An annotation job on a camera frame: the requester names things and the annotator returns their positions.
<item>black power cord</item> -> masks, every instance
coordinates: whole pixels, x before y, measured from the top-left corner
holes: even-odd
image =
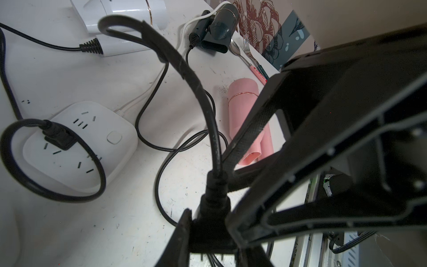
[[[369,232],[363,232],[361,235],[353,239],[352,241],[344,244],[343,246],[340,246],[339,248],[334,249],[333,246],[335,245],[335,242],[338,240],[339,235],[336,235],[332,240],[329,242],[329,249],[334,254],[342,253],[346,250],[351,249],[352,247],[358,245],[360,242],[364,241],[365,239],[369,238],[370,236],[376,234],[376,231],[369,231]]]
[[[141,33],[143,38],[110,29],[113,26],[124,26],[134,29]],[[104,17],[98,22],[98,29],[105,35],[132,41],[153,49],[157,53],[161,62],[169,62],[172,64],[172,66],[183,77],[183,79],[186,80],[202,108],[203,115],[208,127],[212,151],[212,173],[215,177],[220,177],[222,172],[221,147],[219,144],[219,134],[218,128],[216,126],[215,116],[211,105],[205,96],[205,91],[203,90],[203,86],[200,80],[185,63],[178,51],[176,51],[174,47],[164,39],[163,36],[151,28],[151,26],[146,22],[140,22],[130,17],[120,15],[110,15]]]
[[[25,35],[1,23],[0,23],[0,27],[49,48],[65,50],[65,51],[80,51],[80,48],[59,47],[56,45],[39,41],[37,39],[34,39],[28,35]],[[6,38],[4,36],[2,29],[0,29],[0,78],[2,80],[3,87],[6,91],[6,94],[9,98],[15,117],[18,120],[17,122],[9,125],[4,130],[0,139],[1,159],[6,169],[9,171],[12,177],[15,180],[17,180],[23,187],[27,188],[28,190],[32,191],[33,193],[41,197],[45,197],[50,200],[76,203],[76,202],[92,201],[98,198],[100,195],[104,193],[107,185],[104,168],[102,167],[98,157],[95,155],[92,149],[86,144],[86,142],[83,139],[81,139],[80,136],[78,136],[78,134],[76,134],[66,126],[61,125],[59,123],[52,123],[48,120],[22,118],[22,114],[19,110],[18,104],[13,95],[10,84],[7,80],[5,63],[6,63]],[[13,135],[22,127],[35,127],[35,126],[38,126],[43,130],[43,134],[45,134],[45,136],[49,138],[48,141],[50,143],[53,143],[54,145],[61,147],[61,149],[63,150],[67,150],[68,148],[73,146],[76,141],[85,149],[85,151],[94,161],[100,175],[101,183],[99,186],[99,190],[96,193],[90,196],[81,196],[81,197],[59,194],[47,188],[44,188],[43,186],[34,182],[19,168],[12,154]]]
[[[10,88],[9,81],[6,76],[6,38],[2,29],[0,29],[0,78],[3,83],[4,90],[9,98],[10,105],[12,106],[13,113],[17,120],[22,120],[22,114],[18,108],[15,96]]]
[[[186,59],[186,63],[188,65],[188,53],[190,52],[191,49],[189,49],[187,51],[187,54],[185,56]],[[157,90],[159,89],[160,85],[163,82],[164,77],[166,76],[167,70],[169,68],[169,63],[166,62],[165,67],[163,69],[163,73],[160,76],[159,81],[157,82],[153,92],[151,93],[151,95],[149,96],[149,98],[147,99],[147,101],[145,102],[144,106],[142,107],[142,109],[140,110],[140,112],[138,113],[138,116],[136,118],[135,121],[135,128],[138,134],[139,139],[146,144],[147,146],[156,149],[156,150],[160,150],[160,151],[166,151],[166,152],[171,152],[168,157],[165,159],[165,161],[163,162],[163,164],[160,166],[160,169],[156,175],[155,178],[155,182],[154,182],[154,198],[156,201],[156,205],[157,208],[159,209],[161,215],[163,216],[163,218],[165,218],[166,221],[168,221],[170,224],[172,224],[173,226],[177,225],[177,222],[174,221],[167,213],[166,211],[163,209],[163,206],[160,202],[160,197],[159,197],[159,184],[160,184],[160,178],[161,175],[163,174],[164,170],[166,169],[166,166],[170,163],[170,161],[179,153],[182,151],[186,151],[190,148],[192,148],[193,146],[197,145],[200,141],[202,141],[207,135],[208,135],[208,130],[202,130],[196,134],[194,134],[193,136],[191,136],[189,139],[187,139],[180,147],[178,147],[177,149],[171,149],[171,148],[165,148],[165,147],[159,147],[156,146],[150,142],[148,142],[140,133],[139,130],[139,122],[141,119],[142,114],[145,112],[145,110],[147,109],[148,105],[150,104],[151,100],[153,99],[154,95],[156,94]],[[215,107],[215,101],[213,99],[213,97],[211,96],[211,94],[205,90],[205,94],[207,95],[207,97],[210,99],[211,104],[212,104],[212,111],[213,114],[215,116],[216,114],[216,107]],[[221,136],[221,138],[224,140],[225,143],[225,147],[228,147],[228,142],[227,142],[227,138],[221,133],[218,132],[218,134]],[[223,267],[223,265],[221,264],[221,262],[216,258],[216,256],[214,254],[208,254],[208,260],[211,264],[211,266],[215,267]]]
[[[56,49],[56,50],[62,50],[62,51],[70,51],[70,52],[88,52],[88,53],[95,53],[95,54],[103,54],[102,51],[102,47],[101,44],[99,44],[99,41],[97,38],[94,38],[92,40],[90,40],[89,42],[83,43],[83,44],[79,44],[79,47],[62,47],[62,46],[58,46],[58,45],[54,45],[54,44],[48,44],[45,43],[43,41],[40,41],[36,38],[33,38],[31,36],[26,35],[25,33],[22,33],[20,31],[17,31],[3,23],[0,23],[0,28],[3,28],[5,30],[8,30],[16,35],[19,35],[22,38],[25,38],[27,40],[30,40],[32,42],[35,42],[36,44],[48,47],[48,48],[52,48],[52,49]]]
[[[98,192],[90,195],[90,196],[83,196],[83,197],[75,197],[75,196],[69,196],[69,195],[63,195],[56,192],[53,192],[47,188],[44,188],[43,186],[39,185],[35,181],[31,180],[22,170],[19,168],[18,164],[15,161],[15,158],[12,154],[12,138],[13,135],[22,127],[34,127],[38,126],[44,132],[46,130],[49,130],[53,127],[58,127],[61,132],[66,132],[66,134],[70,135],[72,138],[74,138],[89,154],[89,156],[94,161],[97,170],[99,172],[99,176],[101,179],[101,184],[99,186]],[[38,120],[38,119],[22,119],[18,120],[11,125],[9,125],[3,132],[1,139],[0,139],[0,153],[1,153],[1,159],[3,161],[3,164],[5,165],[6,169],[9,171],[9,173],[12,175],[12,177],[17,180],[23,187],[27,188],[28,190],[32,191],[33,193],[45,197],[50,200],[60,201],[60,202],[88,202],[92,201],[96,198],[98,198],[100,195],[102,195],[105,191],[105,188],[107,186],[107,180],[105,177],[104,168],[101,165],[101,162],[99,161],[98,157],[95,155],[95,153],[92,151],[92,149],[86,144],[86,142],[75,132],[73,132],[71,129],[67,128],[64,125],[61,125],[59,123],[52,123],[48,120]]]
[[[193,44],[191,44],[191,41],[190,41],[190,46],[188,47],[188,50],[187,50],[187,52],[185,53],[185,62],[187,63],[187,65],[188,65],[188,54],[190,53],[190,51],[192,50],[194,48],[194,45]],[[208,94],[208,96],[209,96],[209,98],[211,99],[211,102],[212,102],[212,107],[213,107],[213,111],[214,111],[214,113],[215,113],[215,103],[214,103],[214,100],[212,99],[212,96],[208,93],[208,92],[206,92],[206,94]],[[228,147],[228,143],[227,143],[227,141],[226,141],[226,139],[225,138],[223,138],[224,139],[224,141],[225,141],[225,147]],[[161,174],[163,173],[163,170],[165,169],[165,167],[166,167],[166,165],[163,167],[162,166],[162,168],[161,168],[161,171],[159,171],[159,173],[160,173],[160,175],[158,175],[157,177],[156,177],[156,181],[155,181],[155,198],[156,198],[156,204],[157,204],[157,207],[158,207],[158,209],[160,210],[160,213],[163,215],[163,217],[169,222],[169,223],[171,223],[172,225],[174,225],[173,223],[175,223],[175,225],[176,225],[176,222],[174,221],[174,220],[172,220],[172,218],[170,218],[168,215],[167,215],[167,213],[164,211],[164,209],[163,209],[163,207],[161,206],[161,203],[160,203],[160,199],[159,199],[159,196],[158,196],[158,186],[159,186],[159,182],[160,182],[160,176],[161,176]],[[267,257],[270,259],[271,258],[271,255],[273,254],[273,247],[274,247],[274,241],[271,241],[271,242],[269,242],[268,244],[267,244],[267,250],[266,250],[266,254],[267,254]],[[213,256],[213,258],[214,258],[214,263],[218,266],[218,267],[222,267],[222,265],[218,265],[218,264],[221,264],[219,261],[218,261],[218,259],[215,257],[215,256]]]

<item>black hair dryer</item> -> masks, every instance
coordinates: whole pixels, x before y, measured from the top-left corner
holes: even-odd
[[[201,45],[205,49],[227,53],[231,37],[239,22],[239,12],[232,4],[223,5],[215,16],[200,20],[190,33],[190,47]]]

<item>power strip button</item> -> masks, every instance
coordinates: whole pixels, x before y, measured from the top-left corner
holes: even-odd
[[[116,131],[112,131],[107,136],[107,141],[110,142],[110,143],[112,143],[113,145],[115,145],[118,142],[120,142],[120,140],[122,140],[122,135],[119,132],[116,132]]]

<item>spoon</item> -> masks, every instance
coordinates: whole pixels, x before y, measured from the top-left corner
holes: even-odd
[[[231,51],[231,53],[233,53],[233,55],[240,57],[243,62],[245,62],[245,64],[249,67],[249,69],[255,74],[255,76],[258,78],[258,80],[261,81],[261,83],[263,85],[265,85],[267,83],[266,78],[261,74],[261,72],[259,72],[257,70],[257,68],[255,68],[255,66],[253,66],[251,63],[249,63],[241,54],[240,54],[240,48],[237,45],[237,43],[232,39],[230,46],[228,47],[228,49]]]

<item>pink tumbler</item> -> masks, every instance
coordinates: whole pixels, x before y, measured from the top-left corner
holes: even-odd
[[[230,137],[233,139],[243,125],[252,106],[259,95],[257,83],[249,78],[238,79],[228,88],[228,116],[230,124]],[[239,165],[246,166],[257,158],[265,158],[273,154],[270,128],[268,124],[258,135],[249,150],[240,160]]]

